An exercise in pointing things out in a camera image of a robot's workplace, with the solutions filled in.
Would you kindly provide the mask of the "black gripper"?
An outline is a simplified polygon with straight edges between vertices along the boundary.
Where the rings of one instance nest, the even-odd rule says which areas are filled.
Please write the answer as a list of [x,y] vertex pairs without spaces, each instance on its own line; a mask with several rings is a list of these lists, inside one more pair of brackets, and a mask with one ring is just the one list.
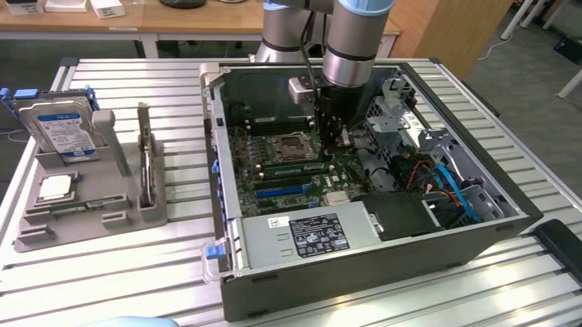
[[349,123],[357,111],[362,89],[362,86],[345,88],[333,85],[320,88],[320,95],[314,101],[314,126],[321,161],[329,161],[336,152],[352,147]]

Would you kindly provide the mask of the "blue gloved hand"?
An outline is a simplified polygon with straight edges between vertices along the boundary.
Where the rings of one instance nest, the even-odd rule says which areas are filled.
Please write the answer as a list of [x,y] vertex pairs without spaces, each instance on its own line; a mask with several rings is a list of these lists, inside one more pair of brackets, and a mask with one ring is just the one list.
[[98,320],[85,327],[178,327],[174,320],[160,317],[121,316]]

